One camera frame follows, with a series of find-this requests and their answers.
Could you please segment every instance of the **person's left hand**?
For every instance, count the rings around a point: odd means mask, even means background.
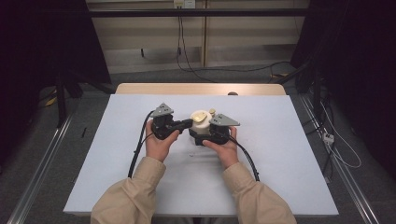
[[[169,154],[169,147],[177,140],[179,131],[175,130],[167,138],[160,140],[152,133],[151,124],[152,120],[146,124],[146,136],[151,134],[146,139],[146,156],[163,162]]]

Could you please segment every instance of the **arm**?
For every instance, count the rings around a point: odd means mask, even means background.
[[[146,135],[152,133],[151,121]],[[179,133],[173,132],[164,140],[150,135],[146,140],[146,157],[142,159],[132,178],[111,186],[92,209],[91,223],[151,223],[155,211],[155,189],[163,177],[163,161],[169,147]]]
[[[230,127],[236,139],[236,128]],[[239,223],[296,223],[288,204],[268,186],[256,182],[248,168],[237,157],[236,145],[229,141],[219,146],[204,141],[214,149],[224,166],[224,181],[233,194]]]

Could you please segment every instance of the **electrical outlet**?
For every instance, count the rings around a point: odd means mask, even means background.
[[[184,8],[184,0],[174,0],[175,8]]]
[[[334,135],[329,134],[329,133],[324,133],[322,139],[323,139],[323,142],[331,145],[334,142]]]
[[[195,8],[195,0],[184,0],[183,8]]]

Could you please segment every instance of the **beige jacket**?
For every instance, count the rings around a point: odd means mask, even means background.
[[[111,186],[99,199],[92,209],[91,223],[150,223],[155,211],[155,188],[165,169],[162,162],[143,158],[132,179]],[[235,199],[240,224],[296,223],[286,202],[256,182],[243,163],[230,166],[223,178]]]

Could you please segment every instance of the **wire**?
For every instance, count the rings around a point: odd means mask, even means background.
[[[322,141],[322,144],[323,144],[324,148],[326,149],[326,144],[324,143],[324,141]],[[332,150],[330,150],[330,152],[328,152],[326,150],[326,152],[328,153],[328,157],[327,157],[326,162],[325,162],[325,164],[324,164],[324,166],[323,166],[323,168],[321,170],[322,174],[324,175],[324,173],[326,171],[326,168],[327,168],[327,164],[330,163],[330,168],[331,168],[331,170],[330,170],[330,179],[332,179],[332,160],[331,160],[331,156],[332,156],[332,154],[334,152],[334,148],[335,148],[335,142],[332,143]]]
[[[238,141],[236,141],[236,139],[233,138],[232,136],[225,135],[225,134],[217,132],[217,131],[215,131],[215,133],[219,134],[221,137],[227,138],[228,140],[232,141],[234,144],[236,144],[237,146],[239,146],[242,149],[242,151],[245,153],[245,156],[247,157],[248,163],[250,163],[251,169],[253,170],[254,178],[256,179],[256,181],[260,181],[259,173],[257,172],[256,166],[254,165],[253,159],[251,159],[250,155],[248,154],[248,151],[244,147],[242,147],[238,143]]]
[[[187,65],[189,66],[190,70],[186,70],[186,69],[182,68],[180,66],[179,61],[178,61],[178,54],[179,54],[179,49],[180,49],[180,37],[182,38],[182,41],[183,41],[184,57],[186,58]],[[213,81],[211,79],[198,76],[198,74],[196,74],[196,72],[191,68],[191,65],[190,65],[190,62],[189,62],[189,57],[187,57],[186,43],[184,41],[183,19],[181,17],[178,17],[177,65],[182,71],[192,72],[196,77],[198,77],[198,78],[200,78],[202,80],[205,80],[205,81],[208,81],[208,82],[217,83],[216,81]]]
[[[146,139],[148,139],[149,136],[152,135],[152,133],[147,135],[146,138],[142,141],[143,134],[144,134],[145,128],[146,128],[146,123],[148,122],[149,116],[152,114],[152,112],[154,112],[154,110],[151,110],[148,113],[148,115],[145,118],[145,121],[143,122],[143,127],[142,127],[142,131],[140,132],[139,142],[137,143],[136,150],[134,151],[134,157],[132,158],[131,166],[129,167],[128,177],[130,177],[130,178],[132,178],[132,173],[134,172],[134,166],[136,165],[137,157],[139,156],[140,149],[142,148],[143,143],[146,141]]]
[[[179,55],[179,49],[180,49],[180,38],[182,40],[183,43],[183,51],[184,51],[184,57],[186,58],[187,61],[187,65],[189,66],[189,69],[185,69],[183,67],[181,67],[180,62],[178,60],[178,55]],[[217,83],[216,81],[210,80],[208,78],[204,78],[204,77],[200,77],[198,76],[198,74],[196,74],[196,72],[198,71],[226,71],[226,72],[254,72],[254,71],[260,71],[266,68],[270,68],[271,69],[271,79],[268,81],[268,83],[270,83],[270,81],[273,78],[273,73],[272,73],[272,67],[277,65],[277,64],[281,64],[281,63],[288,63],[290,64],[290,62],[277,62],[277,63],[272,63],[270,65],[266,65],[264,67],[259,67],[259,68],[252,68],[252,69],[227,69],[227,68],[198,68],[198,69],[193,69],[190,65],[189,62],[189,58],[187,56],[187,51],[186,51],[186,44],[185,44],[185,40],[184,40],[184,26],[183,26],[183,19],[181,17],[178,17],[178,41],[177,41],[177,66],[180,68],[180,70],[185,71],[185,72],[193,72],[198,78],[209,81],[209,82],[214,82]]]
[[[324,109],[324,113],[326,114],[326,117],[328,120],[330,120],[329,118],[329,114],[327,113],[324,105],[322,102],[320,102],[321,106]],[[330,125],[332,126],[334,132],[346,143],[346,145],[352,150],[352,152],[356,155],[356,157],[358,158],[359,164],[358,165],[351,165],[349,163],[347,163],[346,161],[344,161],[337,153],[334,152],[334,150],[332,149],[332,147],[326,143],[329,146],[330,151],[333,153],[334,157],[337,158],[339,161],[341,161],[344,165],[351,167],[351,168],[359,168],[361,167],[361,158],[359,157],[358,153],[355,151],[355,149],[353,149],[353,147],[341,136],[341,134],[339,132],[337,132],[337,130],[335,130],[334,126],[332,125],[332,122],[329,122]]]
[[[319,126],[318,126],[316,129],[314,129],[314,130],[312,130],[312,131],[310,131],[310,132],[308,132],[308,133],[305,133],[305,135],[309,135],[309,134],[311,134],[311,133],[317,132],[318,130],[320,130],[320,129],[323,127],[323,125],[324,125],[325,122],[326,122],[326,118],[320,119],[320,124],[319,124]]]
[[[312,119],[310,119],[310,120],[307,120],[307,121],[303,122],[303,123],[301,124],[301,126],[304,127],[305,125],[307,125],[307,124],[309,124],[310,122],[314,121],[314,119],[315,119],[315,118],[312,118]]]

